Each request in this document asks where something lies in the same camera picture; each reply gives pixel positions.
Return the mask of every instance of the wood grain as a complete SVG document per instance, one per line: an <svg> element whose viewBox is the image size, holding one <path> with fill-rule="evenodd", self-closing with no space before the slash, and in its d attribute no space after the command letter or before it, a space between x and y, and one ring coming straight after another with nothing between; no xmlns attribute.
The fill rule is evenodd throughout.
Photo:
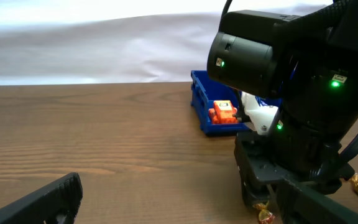
<svg viewBox="0 0 358 224"><path fill-rule="evenodd" d="M0 86L0 207L79 172L76 223L256 223L234 138L205 137L190 100L189 83ZM347 183L330 197L358 212Z"/></svg>

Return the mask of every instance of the white sticker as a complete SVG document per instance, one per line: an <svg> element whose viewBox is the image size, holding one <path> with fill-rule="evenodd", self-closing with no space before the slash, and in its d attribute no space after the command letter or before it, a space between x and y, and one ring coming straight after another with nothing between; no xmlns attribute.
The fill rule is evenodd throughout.
<svg viewBox="0 0 358 224"><path fill-rule="evenodd" d="M340 83L345 83L346 79L347 79L347 77L344 77L342 75L334 75L333 76L333 80L340 82Z"/></svg>
<svg viewBox="0 0 358 224"><path fill-rule="evenodd" d="M219 109L231 111L233 108L231 107L230 100L216 100Z"/></svg>
<svg viewBox="0 0 358 224"><path fill-rule="evenodd" d="M221 66L221 64L222 64L222 59L220 58L216 59L216 65Z"/></svg>

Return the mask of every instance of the white backdrop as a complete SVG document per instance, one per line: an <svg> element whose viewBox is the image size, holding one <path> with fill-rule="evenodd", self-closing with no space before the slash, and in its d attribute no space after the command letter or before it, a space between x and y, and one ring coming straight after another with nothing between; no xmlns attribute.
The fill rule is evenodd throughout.
<svg viewBox="0 0 358 224"><path fill-rule="evenodd" d="M181 82L204 70L225 0L0 0L0 85ZM233 0L305 15L328 0Z"/></svg>

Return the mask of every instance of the green led indicator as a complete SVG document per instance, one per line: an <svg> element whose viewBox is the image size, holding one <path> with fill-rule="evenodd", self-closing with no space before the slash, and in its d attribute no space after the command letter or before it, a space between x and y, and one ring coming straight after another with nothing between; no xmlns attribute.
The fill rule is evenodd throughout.
<svg viewBox="0 0 358 224"><path fill-rule="evenodd" d="M341 86L341 84L339 84L339 82L337 82L337 81L333 81L333 82L331 83L331 86L332 86L332 87L339 87L339 86Z"/></svg>

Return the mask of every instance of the blue plastic basket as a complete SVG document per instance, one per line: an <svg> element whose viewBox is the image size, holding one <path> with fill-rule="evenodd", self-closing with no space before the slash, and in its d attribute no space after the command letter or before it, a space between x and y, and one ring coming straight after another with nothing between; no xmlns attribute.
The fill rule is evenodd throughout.
<svg viewBox="0 0 358 224"><path fill-rule="evenodd" d="M206 71L191 71L191 90L193 97L191 105L200 120L200 129L207 135L236 134L249 128L243 124L212 124L208 110L213 108L214 100L230 100L233 106L239 108L234 92L226 85L210 80Z"/></svg>

